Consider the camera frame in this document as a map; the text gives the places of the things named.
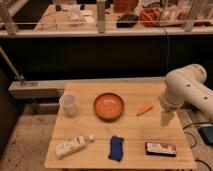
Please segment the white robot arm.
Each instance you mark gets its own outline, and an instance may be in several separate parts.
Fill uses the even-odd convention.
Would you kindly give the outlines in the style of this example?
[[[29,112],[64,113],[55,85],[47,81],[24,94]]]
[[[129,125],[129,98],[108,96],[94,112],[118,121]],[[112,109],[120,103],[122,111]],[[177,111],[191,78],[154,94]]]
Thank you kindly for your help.
[[[187,102],[213,120],[213,90],[204,85],[206,79],[207,72],[200,64],[168,72],[164,78],[165,90],[159,96],[160,105],[166,112],[173,112]]]

